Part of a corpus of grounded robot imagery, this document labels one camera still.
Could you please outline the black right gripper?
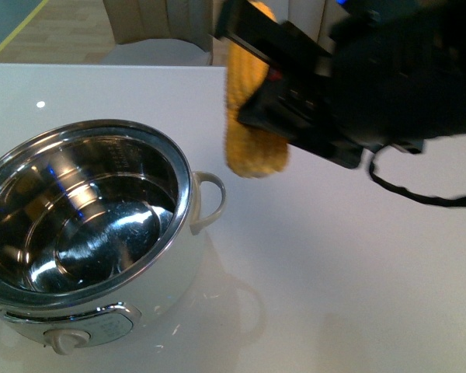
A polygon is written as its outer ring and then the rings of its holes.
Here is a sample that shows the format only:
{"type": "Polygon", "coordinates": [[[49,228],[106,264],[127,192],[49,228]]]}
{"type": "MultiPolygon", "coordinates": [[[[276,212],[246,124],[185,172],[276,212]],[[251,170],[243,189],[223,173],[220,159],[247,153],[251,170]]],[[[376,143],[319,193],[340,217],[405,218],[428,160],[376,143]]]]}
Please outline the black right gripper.
{"type": "Polygon", "coordinates": [[[253,3],[223,3],[214,37],[270,66],[249,107],[263,127],[346,168],[364,148],[420,152],[426,139],[466,134],[466,1],[344,1],[332,53],[253,3]],[[330,72],[316,72],[321,59],[330,72]]]}

